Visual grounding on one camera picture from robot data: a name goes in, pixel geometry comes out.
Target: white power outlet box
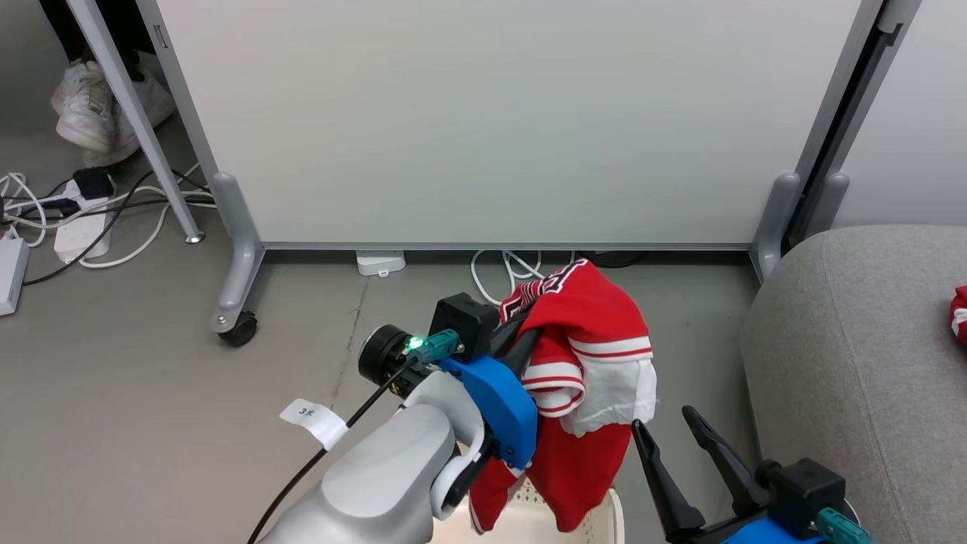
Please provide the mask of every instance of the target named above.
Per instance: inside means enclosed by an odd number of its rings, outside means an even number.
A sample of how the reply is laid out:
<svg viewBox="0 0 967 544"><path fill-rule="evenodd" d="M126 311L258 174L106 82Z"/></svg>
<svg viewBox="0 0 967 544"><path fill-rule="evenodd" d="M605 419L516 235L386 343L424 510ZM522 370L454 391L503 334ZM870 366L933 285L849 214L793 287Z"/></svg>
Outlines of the white power outlet box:
<svg viewBox="0 0 967 544"><path fill-rule="evenodd" d="M106 197L85 200L73 181L64 188L64 196L76 201L81 208L107 201ZM79 217L63 227L58 227L57 237L54 239L54 251L57 252L57 256L64 262L71 262L79 257L101 235L104 227L107 227L107 222L108 214L98 214ZM110 247L111 233L108 231L84 258L100 257L106 254Z"/></svg>
<svg viewBox="0 0 967 544"><path fill-rule="evenodd" d="M16 311L30 248L22 238L0 240L0 316Z"/></svg>
<svg viewBox="0 0 967 544"><path fill-rule="evenodd" d="M406 257L403 252L358 251L356 264L360 274L364 276L386 278L390 272L402 270L406 266Z"/></svg>

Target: white stripe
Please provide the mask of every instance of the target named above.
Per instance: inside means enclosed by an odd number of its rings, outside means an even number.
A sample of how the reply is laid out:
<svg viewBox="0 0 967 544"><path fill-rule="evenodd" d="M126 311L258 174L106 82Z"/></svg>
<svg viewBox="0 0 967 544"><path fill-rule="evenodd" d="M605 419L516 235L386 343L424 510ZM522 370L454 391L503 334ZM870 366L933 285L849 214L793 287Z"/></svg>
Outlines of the white stripe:
<svg viewBox="0 0 967 544"><path fill-rule="evenodd" d="M580 349L585 353L591 353L593 355L607 355L609 353L638 351L640 349L646 349L652 346L652 341L647 336L628 338L627 340L616 340L614 342L601 342L598 344L578 342L574 338L568 338L568 342L571 343L572 348Z"/></svg>
<svg viewBox="0 0 967 544"><path fill-rule="evenodd" d="M957 308L954 310L953 321L951 322L953 334L960 334L960 323L964 321L967 321L967 308Z"/></svg>
<svg viewBox="0 0 967 544"><path fill-rule="evenodd" d="M539 363L527 367L521 381L537 378L577 378L581 379L581 367L569 361Z"/></svg>
<svg viewBox="0 0 967 544"><path fill-rule="evenodd" d="M558 389L557 391L535 391L531 392L535 404L538 405L538 413L544 417L562 417L573 412L575 408L581 406L584 401L582 396L577 402L571 404L567 409L555 409L567 406L574 400L574 397L581 392L574 388Z"/></svg>
<svg viewBox="0 0 967 544"><path fill-rule="evenodd" d="M547 391L541 391L541 389L553 389L553 390L568 389L568 390L573 390L573 392L569 396L569 399L577 396L577 393L581 393L581 392L584 392L585 391L585 389L584 389L584 383L583 382L582 383L577 383L577 382L571 381L569 379L561 379L561 380L555 379L555 380L548 380L548 381L538 381L536 383L527 383L527 384L524 385L524 390L527 391L528 393L530 393L531 396L532 397L535 397L535 398L537 398L537 395L538 394L540 394L540 393L546 393L547 392Z"/></svg>
<svg viewBox="0 0 967 544"><path fill-rule="evenodd" d="M600 365L600 364L612 364L612 363L627 363L630 361L647 361L650 360L654 354L648 351L647 353L632 353L631 355L616 355L614 357L589 357L587 355L582 355L580 353L575 353L577 355L577 360L581 362L582 365Z"/></svg>
<svg viewBox="0 0 967 544"><path fill-rule="evenodd" d="M474 502L469 499L470 494L467 495L467 502L470 503L470 525L473 526L474 531L476 531L478 535L483 535L486 531L481 527L481 521L477 519L477 510L474 510Z"/></svg>

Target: person's leg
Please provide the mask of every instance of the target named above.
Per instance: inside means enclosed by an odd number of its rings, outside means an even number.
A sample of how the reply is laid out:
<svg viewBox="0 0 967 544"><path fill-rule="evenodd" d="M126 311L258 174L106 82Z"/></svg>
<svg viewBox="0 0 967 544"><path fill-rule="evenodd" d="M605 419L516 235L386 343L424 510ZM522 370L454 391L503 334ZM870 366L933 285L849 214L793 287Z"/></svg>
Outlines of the person's leg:
<svg viewBox="0 0 967 544"><path fill-rule="evenodd" d="M40 2L50 27L60 40L64 52L67 53L68 62L79 60L87 49L87 41L84 40L84 34L73 18L71 7L65 0L40 0Z"/></svg>
<svg viewBox="0 0 967 544"><path fill-rule="evenodd" d="M132 81L141 82L144 75L137 68L138 51L155 53L151 35L144 26L144 18L135 0L97 0L107 30L121 53L121 60Z"/></svg>
<svg viewBox="0 0 967 544"><path fill-rule="evenodd" d="M167 89L147 71L138 65L138 51L154 53L151 36L137 8L135 0L97 0L104 22L110 29L111 37L118 46L125 66L134 81L134 92L144 107L148 121L157 127L161 121L175 111L174 99ZM114 103L114 139L107 153L87 150L84 152L85 166L109 166L127 159L140 147L134 128L128 117Z"/></svg>

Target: white label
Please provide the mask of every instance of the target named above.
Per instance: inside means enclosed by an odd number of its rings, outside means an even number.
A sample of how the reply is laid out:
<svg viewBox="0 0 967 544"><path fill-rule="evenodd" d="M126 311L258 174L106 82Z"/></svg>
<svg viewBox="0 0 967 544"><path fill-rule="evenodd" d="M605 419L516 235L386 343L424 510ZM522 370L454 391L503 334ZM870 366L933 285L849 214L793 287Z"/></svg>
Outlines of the white label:
<svg viewBox="0 0 967 544"><path fill-rule="evenodd" d="M296 399L278 417L305 427L328 450L349 431L346 422L334 411L305 399Z"/></svg>

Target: basket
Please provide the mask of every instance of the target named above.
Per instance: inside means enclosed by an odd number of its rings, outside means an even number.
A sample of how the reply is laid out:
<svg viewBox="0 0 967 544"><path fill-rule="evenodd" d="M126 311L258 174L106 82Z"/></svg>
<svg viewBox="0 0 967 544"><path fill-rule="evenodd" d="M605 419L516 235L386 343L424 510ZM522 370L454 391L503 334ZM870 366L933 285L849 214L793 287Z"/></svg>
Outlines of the basket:
<svg viewBox="0 0 967 544"><path fill-rule="evenodd" d="M478 536L465 499L446 522L433 520L430 544L625 544L625 515L613 489L574 532L558 532L554 513L529 480L517 490L493 530Z"/></svg>

